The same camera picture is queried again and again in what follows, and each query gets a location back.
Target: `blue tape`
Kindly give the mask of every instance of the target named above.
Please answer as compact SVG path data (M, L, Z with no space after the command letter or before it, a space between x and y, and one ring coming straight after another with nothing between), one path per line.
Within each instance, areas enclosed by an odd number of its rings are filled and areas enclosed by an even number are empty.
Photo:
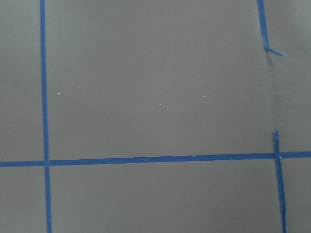
M50 165L49 165L48 97L47 97L46 45L45 45L45 0L40 0L40 36L41 36L41 88L42 88L46 221L47 221L47 232L52 233L51 184L50 184Z
M279 151L279 138L278 132L275 131L273 134L274 138L274 153L275 153L275 164L276 164L276 180L277 188L281 209L281 219L282 219L282 229L283 233L287 233L287 223L286 223L286 202L285 202L285 189L282 173L282 163L281 163L281 154Z
M281 152L282 159L311 158L311 151Z
M0 162L0 167L44 166L44 161Z
M261 35L262 35L262 38L263 38L264 48L267 51L270 51L270 52L272 52L272 53L274 53L276 55L284 56L283 53L280 53L280 52L270 48L270 46L269 46L269 39L268 39L267 23L266 23L266 15L265 15L265 11L264 11L263 0L257 0L257 6L258 6L259 23L260 23L260 30L261 30Z
M280 159L311 158L311 151L282 152ZM169 163L169 162L195 162L195 161L227 161L275 159L274 153L252 154L218 154L218 155L184 155L160 157L133 157L133 158L106 158L106 159L68 159L49 160L49 166L75 166L100 164L137 164L137 163ZM12 161L0 162L0 167L45 166L45 161Z
M51 160L51 166L273 159L273 153Z

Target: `gray surface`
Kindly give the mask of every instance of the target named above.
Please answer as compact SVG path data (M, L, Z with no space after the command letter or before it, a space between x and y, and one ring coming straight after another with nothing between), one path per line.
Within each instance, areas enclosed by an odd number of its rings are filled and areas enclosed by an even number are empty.
M311 159L286 159L282 164L289 232L311 232Z
M311 150L311 2L265 4L286 57L255 0L47 0L51 159ZM0 26L0 161L42 160L39 1ZM282 163L309 232L310 159ZM273 160L51 170L55 233L281 232ZM43 175L0 169L0 232L46 231Z
M47 1L51 158L271 152L265 61L256 1Z
M311 1L266 2L270 43L285 57L269 55L272 116L283 151L311 150Z
M52 167L54 233L277 233L273 160Z
M0 161L43 158L37 1L0 0Z
M41 167L0 169L0 232L44 233L44 170Z

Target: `gray wall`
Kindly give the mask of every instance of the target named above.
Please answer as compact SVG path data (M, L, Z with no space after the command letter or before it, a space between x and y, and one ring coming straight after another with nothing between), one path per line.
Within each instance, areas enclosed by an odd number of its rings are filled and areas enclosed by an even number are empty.
M0 162L43 159L39 1L0 0ZM310 151L311 2L47 0L50 159ZM290 233L310 159L283 161ZM54 233L281 232L273 160L51 167ZM44 171L0 168L0 232L46 232Z

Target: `blue tape line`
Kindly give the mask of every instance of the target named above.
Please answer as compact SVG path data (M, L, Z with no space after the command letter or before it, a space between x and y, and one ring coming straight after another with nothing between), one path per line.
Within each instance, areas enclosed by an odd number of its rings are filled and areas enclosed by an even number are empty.
M273 159L273 153L51 160L51 166Z
M311 158L311 151L281 152L282 159Z
M280 159L311 158L311 151L281 152L280 154L281 154ZM275 156L274 153L252 153L252 154L184 155L175 157L161 156L161 157L133 157L133 158L107 158L107 159L68 159L68 160L49 160L49 166L226 161L226 160L252 160L252 159L275 159ZM23 166L45 166L45 161L0 162L0 167L23 167Z
M269 39L268 39L268 30L267 30L267 23L266 23L266 15L264 11L264 3L263 0L257 0L257 6L258 6L258 13L259 13L259 23L260 23L260 30L261 30L261 35L263 38L263 45L264 48L267 51L270 51L276 55L284 56L283 53L280 53L276 50L273 50L269 46Z
M0 167L44 166L44 161L0 162Z
M285 190L284 190L284 181L283 181L283 173L282 173L281 154L279 151L279 138L278 138L277 131L274 132L273 138L274 138L274 153L275 153L275 163L276 163L276 180L277 180L277 188L278 188L278 195L279 195L280 208L281 208L282 229L283 229L283 233L287 233Z
M46 221L47 221L47 232L52 233L48 97L47 97L46 45L45 45L45 0L40 0L40 36L41 36L41 88L42 88Z

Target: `painter's tape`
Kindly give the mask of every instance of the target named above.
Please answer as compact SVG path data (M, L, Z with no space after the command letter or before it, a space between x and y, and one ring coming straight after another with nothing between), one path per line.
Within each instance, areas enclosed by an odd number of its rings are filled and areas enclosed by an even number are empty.
M43 146L44 146L44 176L45 176L45 203L47 233L52 233L51 214L51 188L49 165L49 125L48 125L48 95L46 71L46 45L45 45L45 0L40 0L40 42L41 42L41 88L42 88L42 120L43 120Z
M280 159L311 158L311 151L281 152ZM274 153L252 154L217 154L217 155L184 155L160 157L132 157L132 158L106 158L106 159L67 159L49 160L49 166L76 166L100 164L138 164L138 163L173 163L195 161L227 161L275 159ZM0 162L0 167L45 166L45 161L13 161Z
M311 158L311 151L281 152L282 159Z
M0 162L0 167L44 166L44 161Z
M281 219L282 219L282 232L287 233L287 223L286 223L286 201L285 201L285 189L282 173L282 163L281 163L281 154L279 151L279 138L278 132L274 132L274 153L275 153L275 163L276 163L276 180L277 188L281 209Z
M263 0L257 0L257 6L258 6L258 13L259 13L259 23L260 23L260 30L261 30L261 35L263 38L263 45L264 48L267 51L270 51L276 55L284 56L283 53L280 53L276 50L273 50L269 46L269 39L268 39L268 30L267 30L267 23L266 23L266 15L265 15L265 10L264 10L264 2Z
M273 159L273 153L50 160L51 166Z

